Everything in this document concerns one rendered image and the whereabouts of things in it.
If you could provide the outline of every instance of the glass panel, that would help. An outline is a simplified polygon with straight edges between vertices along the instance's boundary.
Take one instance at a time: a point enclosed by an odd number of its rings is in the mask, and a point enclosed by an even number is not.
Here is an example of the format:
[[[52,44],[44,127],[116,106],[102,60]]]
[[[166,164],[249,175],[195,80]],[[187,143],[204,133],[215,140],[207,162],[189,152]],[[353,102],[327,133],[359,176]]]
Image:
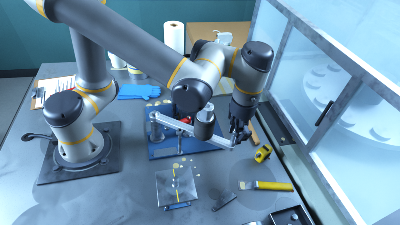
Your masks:
[[[285,0],[347,49],[400,86],[400,1]]]
[[[346,107],[310,155],[371,225],[400,209],[400,112],[365,84]]]
[[[267,43],[276,52],[288,19],[267,1],[260,2],[252,41]]]
[[[307,144],[330,100],[335,101],[351,75],[294,27],[270,93]]]

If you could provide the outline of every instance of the blue glove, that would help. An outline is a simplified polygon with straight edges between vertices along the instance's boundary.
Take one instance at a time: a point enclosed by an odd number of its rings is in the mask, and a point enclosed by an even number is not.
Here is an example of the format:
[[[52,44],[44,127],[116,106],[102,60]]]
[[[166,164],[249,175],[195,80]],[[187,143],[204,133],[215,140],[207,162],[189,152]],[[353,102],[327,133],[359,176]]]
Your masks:
[[[118,93],[118,99],[143,98],[144,100],[149,100],[150,98],[157,98],[160,93],[160,87],[150,84],[123,84]]]

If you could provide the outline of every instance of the gray table top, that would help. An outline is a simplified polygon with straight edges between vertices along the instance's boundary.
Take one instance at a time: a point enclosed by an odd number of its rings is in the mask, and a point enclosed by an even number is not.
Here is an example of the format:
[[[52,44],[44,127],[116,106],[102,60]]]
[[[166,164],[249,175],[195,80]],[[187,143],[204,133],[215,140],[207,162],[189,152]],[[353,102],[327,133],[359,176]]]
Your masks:
[[[51,135],[41,110],[30,110],[27,96],[13,127],[0,150],[0,218],[1,224],[229,224],[241,225],[262,220],[270,224],[269,213],[304,204],[296,190],[239,191],[237,180],[291,183],[275,152],[270,160],[259,164],[254,154],[261,145],[242,142],[230,152],[217,150],[149,161],[146,140],[145,106],[169,99],[170,90],[151,78],[132,80],[126,70],[107,70],[122,84],[151,84],[161,87],[161,95],[143,99],[114,100],[93,123],[121,121],[120,172],[73,181],[36,186],[48,140],[34,138],[22,142],[25,133]],[[35,79],[67,76],[77,72],[75,62],[42,64]],[[228,133],[230,96],[212,98],[215,114],[225,138]],[[269,143],[260,124],[252,119],[261,144]],[[180,209],[164,211],[158,207],[155,172],[172,169],[178,163],[191,166],[198,200]],[[237,198],[213,212],[212,195],[224,188]]]

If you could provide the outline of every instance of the metal frame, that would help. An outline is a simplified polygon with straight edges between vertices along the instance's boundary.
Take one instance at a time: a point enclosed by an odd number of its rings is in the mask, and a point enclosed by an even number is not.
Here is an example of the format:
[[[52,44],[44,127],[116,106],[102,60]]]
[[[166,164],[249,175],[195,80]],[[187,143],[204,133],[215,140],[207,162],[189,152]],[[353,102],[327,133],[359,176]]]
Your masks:
[[[288,18],[288,22],[286,24],[279,48],[276,51],[275,60],[272,65],[264,93],[348,222],[355,225],[365,224],[364,220],[358,214],[357,210],[347,198],[346,194],[322,164],[321,160],[319,160],[318,156],[313,153],[313,150],[322,137],[326,134],[328,129],[334,124],[338,116],[344,112],[349,100],[354,96],[362,83],[368,85],[398,111],[400,111],[400,87],[380,74],[377,70],[364,62],[354,53],[349,51],[346,47],[333,39],[307,18],[302,16],[283,0],[266,1],[268,1],[274,8],[286,16]],[[251,29],[250,26],[248,41],[252,38],[260,3],[261,1],[257,0],[251,23],[253,24],[253,29]],[[322,50],[327,56],[329,56],[352,76],[307,143],[303,142],[301,137],[302,134],[296,131],[295,126],[293,126],[293,120],[285,114],[285,112],[282,110],[282,105],[280,105],[274,95],[269,91],[279,67],[279,63],[292,27],[295,27],[297,30],[299,30],[306,38],[312,41],[320,50]]]

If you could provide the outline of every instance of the blue base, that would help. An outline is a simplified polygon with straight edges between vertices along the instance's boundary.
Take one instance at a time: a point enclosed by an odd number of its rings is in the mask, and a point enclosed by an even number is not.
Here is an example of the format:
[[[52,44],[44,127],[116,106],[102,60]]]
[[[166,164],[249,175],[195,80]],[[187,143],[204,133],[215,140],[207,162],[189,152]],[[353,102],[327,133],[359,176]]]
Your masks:
[[[189,204],[186,204],[186,202],[179,203],[179,204],[175,204],[175,205],[170,205],[168,209],[164,208],[164,211],[168,211],[168,210],[171,210],[171,209],[179,209],[179,208],[186,207],[186,206],[191,206],[191,205],[192,205],[191,202],[189,202]]]
[[[146,109],[146,121],[150,121],[149,114],[153,110],[157,110],[166,116],[171,115],[171,105],[170,104],[158,105],[158,106],[148,106],[148,107],[145,107],[145,109]],[[174,153],[172,155],[164,155],[161,157],[154,156],[154,150],[156,150],[156,149],[164,149],[164,148],[170,148],[170,147],[176,147],[176,149],[178,149],[178,136],[176,135],[176,130],[169,129],[168,131],[166,131],[166,130],[164,130],[164,125],[161,125],[161,126],[162,126],[162,132],[165,135],[165,139],[161,143],[154,144],[153,142],[151,142],[150,141],[151,132],[147,132],[149,160],[163,159],[163,158],[178,156],[176,153]],[[215,120],[214,134],[218,135],[220,137],[223,137],[222,131],[218,124],[217,119]],[[209,144],[205,141],[200,141],[195,137],[182,137],[182,151],[183,151],[182,155],[214,151],[214,150],[219,150],[219,149],[221,149],[221,148],[214,146],[212,144]]]

